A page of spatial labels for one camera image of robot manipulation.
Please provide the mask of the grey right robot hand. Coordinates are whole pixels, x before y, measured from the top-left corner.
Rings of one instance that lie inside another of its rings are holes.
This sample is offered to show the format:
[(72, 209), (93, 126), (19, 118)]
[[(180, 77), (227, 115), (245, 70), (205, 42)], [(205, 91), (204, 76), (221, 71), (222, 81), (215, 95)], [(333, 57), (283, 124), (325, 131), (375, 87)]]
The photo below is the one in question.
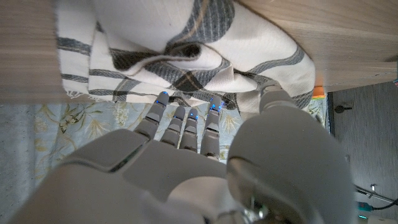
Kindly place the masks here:
[(349, 165), (338, 142), (277, 83), (262, 89), (219, 161), (221, 99), (202, 139), (197, 112), (178, 107), (154, 136), (162, 92), (133, 130), (110, 132), (57, 166), (12, 223), (354, 223)]

